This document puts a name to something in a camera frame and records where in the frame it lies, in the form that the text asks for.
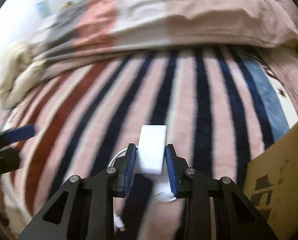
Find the white cable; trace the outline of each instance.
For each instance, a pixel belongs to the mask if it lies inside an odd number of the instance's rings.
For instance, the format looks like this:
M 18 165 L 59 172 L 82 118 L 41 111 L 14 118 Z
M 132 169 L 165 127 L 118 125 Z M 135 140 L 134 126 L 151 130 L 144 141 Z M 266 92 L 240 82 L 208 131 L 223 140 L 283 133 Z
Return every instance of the white cable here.
M 128 148 L 124 148 L 123 150 L 121 150 L 120 152 L 118 152 L 113 158 L 112 160 L 109 162 L 108 168 L 112 167 L 112 165 L 114 164 L 114 162 L 116 161 L 116 159 L 123 154 L 124 152 L 127 151 Z M 118 217 L 115 212 L 113 212 L 113 222 L 116 225 L 117 228 L 119 228 L 120 231 L 125 231 L 125 224 L 123 223 L 121 217 Z

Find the light blue stripe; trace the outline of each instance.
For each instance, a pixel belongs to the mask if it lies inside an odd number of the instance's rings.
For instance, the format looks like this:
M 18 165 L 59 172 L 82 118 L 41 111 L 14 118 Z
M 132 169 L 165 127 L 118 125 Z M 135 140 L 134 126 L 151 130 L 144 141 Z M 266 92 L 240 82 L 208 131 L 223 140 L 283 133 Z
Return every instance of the light blue stripe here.
M 241 54 L 240 57 L 255 82 L 271 125 L 274 142 L 276 142 L 289 131 L 280 100 L 259 63 L 256 60 L 246 59 Z

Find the bed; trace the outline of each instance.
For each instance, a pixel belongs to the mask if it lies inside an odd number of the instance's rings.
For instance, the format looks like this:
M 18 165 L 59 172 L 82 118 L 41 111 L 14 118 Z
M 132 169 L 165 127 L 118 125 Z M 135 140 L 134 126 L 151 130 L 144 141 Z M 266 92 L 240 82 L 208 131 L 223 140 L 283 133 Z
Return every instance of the bed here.
M 21 73 L 6 60 L 0 87 L 11 108 L 0 129 L 37 130 L 1 178 L 22 227 L 71 175 L 96 175 L 137 144 L 144 124 L 167 125 L 189 166 L 243 189 L 247 163 L 298 121 L 298 16 L 285 0 L 245 1 L 82 0 L 8 50 L 32 57 Z M 158 201 L 136 174 L 114 200 L 127 229 L 116 238 L 180 237 L 183 204 Z

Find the blue gripper pad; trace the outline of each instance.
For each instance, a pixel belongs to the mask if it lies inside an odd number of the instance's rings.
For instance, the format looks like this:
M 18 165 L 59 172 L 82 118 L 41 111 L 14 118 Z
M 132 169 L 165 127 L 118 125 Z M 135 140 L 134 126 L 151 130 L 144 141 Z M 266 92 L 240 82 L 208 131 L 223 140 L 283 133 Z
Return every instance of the blue gripper pad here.
M 171 192 L 173 193 L 174 197 L 177 197 L 178 195 L 177 173 L 175 171 L 172 154 L 168 146 L 165 147 L 165 163 L 168 170 Z
M 125 193 L 125 195 L 128 195 L 129 191 L 131 189 L 133 171 L 135 169 L 135 163 L 136 163 L 136 156 L 137 156 L 137 147 L 135 145 L 133 145 L 133 147 L 131 149 L 126 173 L 125 173 L 125 186 L 123 188 L 123 192 Z
M 9 143 L 14 143 L 18 141 L 27 140 L 31 137 L 33 137 L 35 134 L 34 125 L 33 124 L 27 124 L 23 127 L 10 130 L 6 133 L 5 140 Z

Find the cardboard box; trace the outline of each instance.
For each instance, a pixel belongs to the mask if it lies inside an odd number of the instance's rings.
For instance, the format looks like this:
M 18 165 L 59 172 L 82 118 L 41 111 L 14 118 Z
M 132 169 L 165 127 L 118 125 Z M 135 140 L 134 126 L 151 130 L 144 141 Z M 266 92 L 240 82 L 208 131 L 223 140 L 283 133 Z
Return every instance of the cardboard box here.
M 298 228 L 298 123 L 248 164 L 244 193 L 280 240 Z

